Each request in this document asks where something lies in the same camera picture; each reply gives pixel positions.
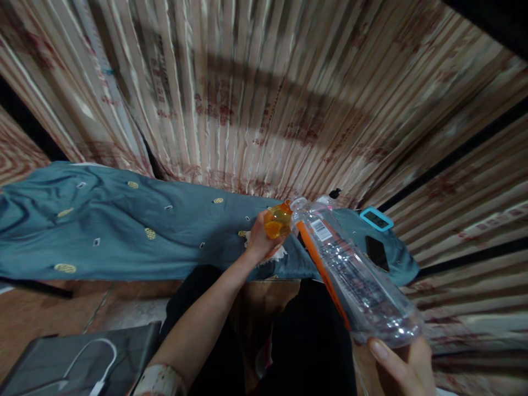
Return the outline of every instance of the white cable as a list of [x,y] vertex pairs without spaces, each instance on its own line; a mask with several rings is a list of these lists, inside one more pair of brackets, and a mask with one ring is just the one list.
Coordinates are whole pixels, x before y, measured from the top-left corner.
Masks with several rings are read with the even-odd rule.
[[[117,359],[117,348],[116,346],[112,343],[112,341],[110,341],[109,339],[107,338],[96,338],[96,339],[93,339],[92,341],[88,342],[81,350],[80,352],[77,354],[77,356],[75,357],[75,359],[73,359],[73,361],[71,362],[70,366],[68,367],[68,369],[66,370],[66,373],[64,373],[64,376],[63,378],[64,379],[67,379],[68,378],[68,374],[70,374],[70,371],[72,370],[72,367],[75,365],[75,363],[77,362],[77,360],[79,359],[79,357],[83,354],[83,352],[86,350],[86,348],[88,348],[88,345],[90,344],[93,344],[95,342],[104,342],[105,344],[107,344],[110,348],[112,348],[112,351],[114,352],[114,357],[112,359],[112,361],[110,362],[110,364],[108,365],[108,367],[106,368],[102,378],[97,381],[96,385],[94,386],[94,388],[92,389],[92,392],[90,392],[90,396],[97,396],[99,394],[99,392],[101,391],[103,385],[105,384],[105,381],[106,381],[106,376],[108,375],[108,372],[110,371],[110,368],[113,366],[113,364],[115,363],[116,359]],[[64,387],[64,385],[59,385],[59,391]]]
[[64,375],[63,375],[63,377],[61,379],[55,379],[54,381],[50,381],[50,382],[47,382],[45,384],[39,385],[39,386],[37,386],[35,388],[28,389],[28,390],[26,390],[26,391],[24,391],[22,393],[17,393],[16,396],[28,396],[30,394],[33,394],[35,392],[39,392],[39,391],[41,391],[41,390],[43,390],[45,388],[48,388],[48,387],[56,385],[56,384],[59,384],[59,391],[61,391],[62,388],[64,388],[66,386],[66,384],[69,382],[68,374],[70,374],[70,371],[72,370],[72,367],[75,365],[75,363],[77,362],[79,357],[83,354],[83,352],[86,350],[86,348],[88,348],[88,345],[93,344],[95,342],[104,342],[110,348],[112,348],[112,351],[114,352],[114,358],[112,359],[112,361],[110,362],[110,364],[106,368],[102,378],[99,381],[96,382],[96,384],[92,388],[92,391],[90,392],[90,395],[89,395],[89,396],[98,396],[99,392],[101,391],[103,386],[105,386],[106,376],[108,375],[108,372],[110,371],[110,368],[113,366],[113,364],[115,363],[115,361],[117,359],[117,348],[112,343],[112,341],[110,341],[107,338],[96,338],[96,339],[93,339],[92,341],[88,342],[80,350],[80,352],[77,354],[77,356],[73,359],[73,361],[71,362],[70,366],[66,370],[66,373],[64,373]]

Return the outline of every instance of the orange plastic bottle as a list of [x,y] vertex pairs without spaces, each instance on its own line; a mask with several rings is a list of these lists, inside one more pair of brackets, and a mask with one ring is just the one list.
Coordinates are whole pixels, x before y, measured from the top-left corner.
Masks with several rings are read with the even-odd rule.
[[264,228],[268,237],[271,239],[287,237],[292,232],[290,227],[292,213],[289,200],[273,206],[264,216]]

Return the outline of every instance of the beige curtain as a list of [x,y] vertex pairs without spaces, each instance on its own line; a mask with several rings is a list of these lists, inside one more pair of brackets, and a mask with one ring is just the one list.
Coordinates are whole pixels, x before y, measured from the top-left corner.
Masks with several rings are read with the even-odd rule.
[[0,106],[0,193],[2,186],[24,180],[49,163],[48,157]]
[[[0,73],[72,161],[152,175],[146,142],[165,179],[237,193],[380,205],[528,95],[526,63],[440,1],[0,4]],[[422,267],[526,235],[527,122],[387,212]],[[522,394],[519,257],[405,290],[442,387]]]

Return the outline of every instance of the teal blanket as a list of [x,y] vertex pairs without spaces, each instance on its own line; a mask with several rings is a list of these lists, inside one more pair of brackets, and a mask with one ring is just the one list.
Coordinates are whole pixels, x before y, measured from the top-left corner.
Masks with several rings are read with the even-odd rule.
[[[183,279],[195,266],[224,270],[244,251],[239,231],[279,201],[151,179],[127,170],[54,162],[0,195],[0,274],[13,279]],[[418,266],[392,231],[380,233],[350,209],[336,217],[364,251],[382,241],[389,277],[410,282]],[[318,278],[299,241],[250,279]]]

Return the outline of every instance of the barcode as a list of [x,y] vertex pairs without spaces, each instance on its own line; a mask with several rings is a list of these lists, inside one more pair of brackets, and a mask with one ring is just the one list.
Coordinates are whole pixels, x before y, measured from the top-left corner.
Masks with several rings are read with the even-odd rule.
[[328,231],[328,228],[325,227],[321,220],[315,220],[312,223],[312,228],[321,241],[325,241],[332,237],[332,233]]

